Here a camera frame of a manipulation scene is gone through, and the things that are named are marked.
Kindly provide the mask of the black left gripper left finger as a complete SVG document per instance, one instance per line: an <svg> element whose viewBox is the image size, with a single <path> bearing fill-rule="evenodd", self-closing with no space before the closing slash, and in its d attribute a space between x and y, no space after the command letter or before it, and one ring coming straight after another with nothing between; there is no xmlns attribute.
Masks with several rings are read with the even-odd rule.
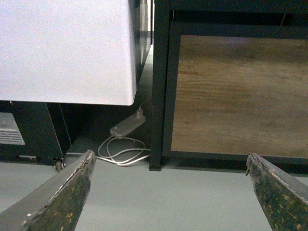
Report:
<svg viewBox="0 0 308 231"><path fill-rule="evenodd" d="M73 231L91 187L96 163L87 150L29 195L0 214L2 231Z"/></svg>

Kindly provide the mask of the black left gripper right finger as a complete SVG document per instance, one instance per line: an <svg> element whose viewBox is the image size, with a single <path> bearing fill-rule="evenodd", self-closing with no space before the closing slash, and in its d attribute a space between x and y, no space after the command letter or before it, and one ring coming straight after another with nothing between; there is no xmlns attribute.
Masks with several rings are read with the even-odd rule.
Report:
<svg viewBox="0 0 308 231"><path fill-rule="evenodd" d="M273 231L308 229L308 187L256 153L246 161L255 195Z"/></svg>

